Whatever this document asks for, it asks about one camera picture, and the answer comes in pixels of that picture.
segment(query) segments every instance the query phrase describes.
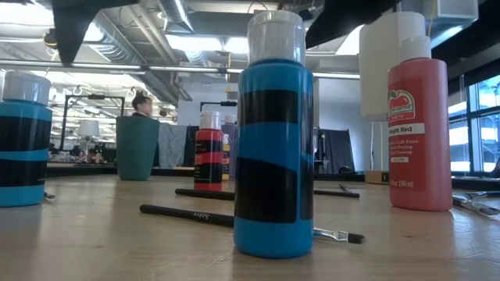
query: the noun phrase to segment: white cap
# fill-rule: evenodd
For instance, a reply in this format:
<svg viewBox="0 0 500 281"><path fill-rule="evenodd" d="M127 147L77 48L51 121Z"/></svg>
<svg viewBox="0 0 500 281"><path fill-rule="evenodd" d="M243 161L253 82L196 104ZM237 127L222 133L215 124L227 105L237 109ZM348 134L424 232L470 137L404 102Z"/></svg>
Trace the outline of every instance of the white cap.
<svg viewBox="0 0 500 281"><path fill-rule="evenodd" d="M202 112L200 118L200 129L220 130L220 113Z"/></svg>
<svg viewBox="0 0 500 281"><path fill-rule="evenodd" d="M34 101L47 105L50 86L50 80L44 77L8 71L3 85L3 100Z"/></svg>
<svg viewBox="0 0 500 281"><path fill-rule="evenodd" d="M234 124L236 121L236 118L234 117L234 114L227 114L226 117L224 117L224 122L226 124Z"/></svg>
<svg viewBox="0 0 500 281"><path fill-rule="evenodd" d="M400 61L409 59L431 58L430 38L428 36L419 36L408 38L401 42L399 49Z"/></svg>
<svg viewBox="0 0 500 281"><path fill-rule="evenodd" d="M248 23L248 63L264 59L290 59L304 65L305 29L293 12L268 11Z"/></svg>

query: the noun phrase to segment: desk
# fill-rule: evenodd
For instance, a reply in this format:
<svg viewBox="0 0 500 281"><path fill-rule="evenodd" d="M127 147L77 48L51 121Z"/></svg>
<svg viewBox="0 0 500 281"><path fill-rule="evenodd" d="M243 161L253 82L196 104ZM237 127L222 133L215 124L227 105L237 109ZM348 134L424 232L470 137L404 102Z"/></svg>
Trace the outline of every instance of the desk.
<svg viewBox="0 0 500 281"><path fill-rule="evenodd" d="M139 212L149 203L232 215L233 202L176 196L191 178L49 179L55 202L0 209L0 279L499 280L498 221L458 209L392 208L388 187L346 185L361 199L315 195L315 226L364 234L365 245L317 241L302 258L265 260L236 252L231 229Z"/></svg>

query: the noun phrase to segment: paint bottle label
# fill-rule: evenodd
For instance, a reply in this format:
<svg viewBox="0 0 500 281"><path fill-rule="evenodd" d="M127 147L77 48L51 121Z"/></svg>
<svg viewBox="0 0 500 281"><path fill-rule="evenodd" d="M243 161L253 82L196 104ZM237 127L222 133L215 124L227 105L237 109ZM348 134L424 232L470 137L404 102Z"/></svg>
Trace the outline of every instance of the paint bottle label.
<svg viewBox="0 0 500 281"><path fill-rule="evenodd" d="M423 95L415 94L422 91L419 79L402 80L389 86L387 120L391 187L412 189L425 187L426 128Z"/></svg>

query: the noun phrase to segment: fluorescent light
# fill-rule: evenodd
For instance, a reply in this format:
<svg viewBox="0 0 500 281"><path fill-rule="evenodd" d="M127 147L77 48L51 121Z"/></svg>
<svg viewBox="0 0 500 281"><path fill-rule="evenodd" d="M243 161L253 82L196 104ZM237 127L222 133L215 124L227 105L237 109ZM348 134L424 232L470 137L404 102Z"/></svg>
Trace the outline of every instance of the fluorescent light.
<svg viewBox="0 0 500 281"><path fill-rule="evenodd" d="M85 34L84 41L90 42L98 42L104 38L104 34L95 26L94 23L91 23L88 26L87 33Z"/></svg>
<svg viewBox="0 0 500 281"><path fill-rule="evenodd" d="M248 54L248 39L246 37L231 37L224 49L235 54Z"/></svg>
<svg viewBox="0 0 500 281"><path fill-rule="evenodd" d="M359 32L363 25L356 27L348 36L345 38L342 45L335 52L337 55L358 55L359 54Z"/></svg>
<svg viewBox="0 0 500 281"><path fill-rule="evenodd" d="M220 51L222 44L215 37L166 35L170 46L185 52Z"/></svg>

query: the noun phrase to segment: bottle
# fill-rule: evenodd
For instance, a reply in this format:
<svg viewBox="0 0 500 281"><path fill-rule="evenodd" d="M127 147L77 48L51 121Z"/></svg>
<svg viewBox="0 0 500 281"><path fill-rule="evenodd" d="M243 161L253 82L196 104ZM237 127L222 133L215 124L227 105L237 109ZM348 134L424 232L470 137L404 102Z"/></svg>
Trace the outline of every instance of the bottle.
<svg viewBox="0 0 500 281"><path fill-rule="evenodd" d="M223 157L222 157L222 180L229 180L229 135L224 134L224 147L223 147Z"/></svg>
<svg viewBox="0 0 500 281"><path fill-rule="evenodd" d="M452 207L446 63L430 58L430 38L402 42L388 73L389 182L395 207Z"/></svg>
<svg viewBox="0 0 500 281"><path fill-rule="evenodd" d="M195 142L195 189L222 190L224 133L218 112L202 112Z"/></svg>
<svg viewBox="0 0 500 281"><path fill-rule="evenodd" d="M52 111L47 109L51 82L33 74L5 74L0 102L0 207L42 201Z"/></svg>
<svg viewBox="0 0 500 281"><path fill-rule="evenodd" d="M263 258L313 244L313 75L302 19L262 12L248 23L249 67L239 77L234 243Z"/></svg>
<svg viewBox="0 0 500 281"><path fill-rule="evenodd" d="M238 147L236 129L235 116L227 114L224 118L222 131L229 135L229 180L234 180L236 177L236 148Z"/></svg>

